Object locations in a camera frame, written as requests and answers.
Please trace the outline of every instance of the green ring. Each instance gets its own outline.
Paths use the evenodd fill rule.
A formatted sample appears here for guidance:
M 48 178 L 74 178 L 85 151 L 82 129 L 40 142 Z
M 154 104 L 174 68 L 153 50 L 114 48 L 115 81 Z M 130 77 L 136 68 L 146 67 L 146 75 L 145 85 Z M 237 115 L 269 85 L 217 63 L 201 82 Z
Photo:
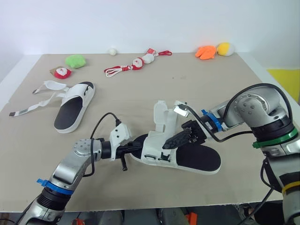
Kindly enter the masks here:
M 281 137 L 269 140 L 269 141 L 265 141 L 265 142 L 254 142 L 252 144 L 253 148 L 260 148 L 263 146 L 269 146 L 269 145 L 276 145 L 276 144 L 280 144 L 282 142 L 285 142 L 289 139 L 291 139 L 292 137 L 296 136 L 298 134 L 298 131 L 296 128 L 294 128 L 290 133 L 283 135 Z

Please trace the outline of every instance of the red and white lanyard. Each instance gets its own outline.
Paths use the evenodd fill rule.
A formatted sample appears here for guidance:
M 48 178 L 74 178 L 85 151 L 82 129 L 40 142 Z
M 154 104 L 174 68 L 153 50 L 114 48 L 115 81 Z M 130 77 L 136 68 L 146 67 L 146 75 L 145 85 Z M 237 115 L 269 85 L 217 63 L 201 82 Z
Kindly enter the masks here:
M 144 64 L 149 64 L 153 62 L 154 58 L 159 55 L 172 55 L 172 52 L 163 51 L 163 52 L 156 53 L 155 50 L 150 48 L 148 49 L 148 51 L 144 56 L 134 59 L 131 66 L 116 66 L 116 67 L 105 69 L 104 70 L 105 75 L 106 77 L 112 77 L 122 71 L 139 70 L 143 67 Z

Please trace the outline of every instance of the red plush toy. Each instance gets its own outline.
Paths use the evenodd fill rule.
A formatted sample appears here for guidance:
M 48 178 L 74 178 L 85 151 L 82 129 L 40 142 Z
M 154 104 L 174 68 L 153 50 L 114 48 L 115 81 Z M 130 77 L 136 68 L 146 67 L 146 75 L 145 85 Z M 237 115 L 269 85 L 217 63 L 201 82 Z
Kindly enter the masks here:
M 66 68 L 58 68 L 54 72 L 54 76 L 59 79 L 66 79 L 71 75 L 72 71 Z

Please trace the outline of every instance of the beige table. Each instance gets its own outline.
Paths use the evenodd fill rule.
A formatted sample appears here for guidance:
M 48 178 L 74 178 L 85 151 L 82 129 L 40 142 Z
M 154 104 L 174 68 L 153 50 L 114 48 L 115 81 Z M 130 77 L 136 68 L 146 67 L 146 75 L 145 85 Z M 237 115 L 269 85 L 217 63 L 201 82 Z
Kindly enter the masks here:
M 231 98 L 237 91 L 260 80 L 236 54 L 201 61 L 192 53 L 158 57 L 140 71 L 128 71 L 106 78 L 103 69 L 128 64 L 140 54 L 87 54 L 87 65 L 76 69 L 67 80 L 55 79 L 51 68 L 64 65 L 67 55 L 43 55 L 29 72 L 10 102 L 0 113 L 0 211 L 22 211 L 42 187 L 38 178 L 48 179 L 59 161 L 78 139 L 88 138 L 97 120 L 106 112 L 118 115 L 131 128 L 133 137 L 154 129 L 153 106 L 166 100 L 187 101 L 195 109 L 211 107 Z M 9 112 L 47 99 L 51 91 L 32 95 L 45 80 L 73 85 L 91 81 L 96 94 L 78 129 L 59 134 L 53 122 L 60 100 L 16 118 Z M 96 132 L 107 138 L 114 120 L 107 118 Z M 240 126 L 226 134 L 249 130 Z M 252 148 L 252 135 L 242 135 L 225 143 L 207 141 L 222 159 L 220 171 L 211 176 L 141 164 L 127 156 L 128 171 L 119 160 L 102 160 L 96 173 L 84 178 L 67 205 L 68 211 L 142 209 L 199 206 L 261 200 L 268 188 L 260 181 L 263 159 Z M 270 199 L 280 199 L 274 193 Z

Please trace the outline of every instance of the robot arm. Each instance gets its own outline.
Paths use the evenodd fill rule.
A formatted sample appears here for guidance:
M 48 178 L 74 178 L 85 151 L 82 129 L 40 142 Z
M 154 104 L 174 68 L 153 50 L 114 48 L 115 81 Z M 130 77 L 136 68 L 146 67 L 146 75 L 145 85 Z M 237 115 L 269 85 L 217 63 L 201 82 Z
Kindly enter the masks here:
M 71 152 L 58 164 L 49 180 L 38 179 L 37 182 L 44 186 L 42 193 L 28 206 L 15 224 L 56 224 L 92 161 L 97 162 L 105 158 L 114 161 L 120 158 L 123 171 L 127 170 L 124 155 L 142 149 L 142 145 L 138 142 L 128 142 L 121 146 L 129 138 L 130 131 L 125 124 L 121 123 L 111 132 L 110 141 L 81 139 L 76 142 Z
M 186 117 L 192 113 L 200 127 L 218 142 L 238 134 L 253 133 L 257 140 L 253 147 L 260 148 L 266 156 L 263 168 L 270 186 L 283 193 L 283 211 L 285 221 L 288 222 L 295 217 L 299 219 L 300 216 L 300 135 L 293 125 L 289 103 L 286 102 L 288 117 L 280 106 L 278 93 L 286 102 L 284 93 L 277 86 L 258 84 L 244 89 L 231 100 L 223 102 L 209 112 L 203 110 L 202 117 L 185 103 L 178 104 L 174 111 Z M 242 123 L 246 123 L 251 131 L 237 133 L 221 140 L 214 136 L 217 132 L 227 131 Z M 189 130 L 188 137 L 196 135 L 192 127 L 189 127 Z M 197 141 L 201 143 L 205 138 L 200 136 Z M 164 148 L 175 148 L 191 140 L 193 138 L 186 138 L 177 143 L 177 146 L 170 146 L 174 144 L 172 137 L 166 141 Z

